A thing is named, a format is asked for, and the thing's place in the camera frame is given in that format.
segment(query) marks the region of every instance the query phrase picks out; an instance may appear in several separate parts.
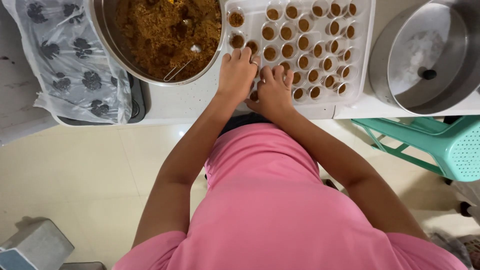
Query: pink t-shirt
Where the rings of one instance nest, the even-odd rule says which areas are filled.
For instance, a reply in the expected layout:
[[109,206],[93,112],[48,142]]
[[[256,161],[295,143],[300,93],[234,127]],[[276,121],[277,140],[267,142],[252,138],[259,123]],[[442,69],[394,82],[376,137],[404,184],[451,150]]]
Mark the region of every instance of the pink t-shirt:
[[157,235],[114,270],[466,269],[432,243],[373,228],[273,124],[225,133],[205,168],[209,189],[188,234]]

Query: black knob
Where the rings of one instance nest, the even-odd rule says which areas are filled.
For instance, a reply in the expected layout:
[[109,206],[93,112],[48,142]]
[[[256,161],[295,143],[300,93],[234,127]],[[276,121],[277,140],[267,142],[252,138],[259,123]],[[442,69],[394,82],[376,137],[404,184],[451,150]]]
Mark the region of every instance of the black knob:
[[425,80],[432,80],[437,76],[437,72],[433,69],[429,69],[424,71],[421,75]]

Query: stainless steel pot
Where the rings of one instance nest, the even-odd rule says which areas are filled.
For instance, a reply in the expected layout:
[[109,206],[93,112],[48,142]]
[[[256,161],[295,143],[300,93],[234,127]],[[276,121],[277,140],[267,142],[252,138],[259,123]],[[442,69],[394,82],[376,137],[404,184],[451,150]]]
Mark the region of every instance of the stainless steel pot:
[[217,59],[222,49],[223,39],[225,37],[225,27],[227,25],[227,16],[225,13],[225,1],[219,0],[220,10],[222,15],[222,31],[220,34],[220,41],[216,49],[215,55],[210,60],[209,64],[195,76],[180,81],[165,82],[163,79],[155,78],[147,73],[137,61],[132,52],[128,48],[125,38],[120,33],[115,22],[117,2],[118,0],[90,0],[89,9],[95,31],[103,43],[110,56],[113,57],[125,70],[130,72],[133,76],[146,81],[151,84],[159,86],[179,86],[193,82],[205,74]]
[[441,112],[479,87],[479,46],[480,2],[431,0],[385,27],[372,50],[370,83],[385,103],[417,115]]

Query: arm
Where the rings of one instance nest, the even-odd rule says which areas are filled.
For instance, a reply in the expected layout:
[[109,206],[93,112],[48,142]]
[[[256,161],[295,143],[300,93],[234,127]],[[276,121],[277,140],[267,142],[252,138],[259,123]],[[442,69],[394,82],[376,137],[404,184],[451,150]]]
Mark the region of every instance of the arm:
[[246,100],[247,106],[301,144],[346,188],[373,227],[385,233],[404,233],[429,241],[405,205],[364,158],[295,110],[289,75],[283,81],[282,73],[282,66],[273,70],[264,67],[261,75],[265,83],[258,86],[259,103]]
[[250,64],[251,54],[250,48],[246,48],[223,56],[217,93],[163,162],[140,218],[133,247],[161,233],[187,233],[190,189],[218,134],[248,95],[257,71],[257,66]]

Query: white tile floor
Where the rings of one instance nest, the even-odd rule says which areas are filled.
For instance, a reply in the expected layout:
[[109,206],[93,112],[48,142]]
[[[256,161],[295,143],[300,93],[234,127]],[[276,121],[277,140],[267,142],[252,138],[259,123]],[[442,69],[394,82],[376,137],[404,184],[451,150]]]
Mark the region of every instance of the white tile floor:
[[[456,213],[457,199],[437,175],[372,149],[348,120],[313,122],[366,158],[425,230],[480,233],[473,219]],[[158,169],[190,126],[57,126],[0,147],[0,243],[22,221],[46,217],[75,246],[69,262],[101,261],[110,269],[130,249]],[[192,187],[191,214],[205,196],[203,174]]]

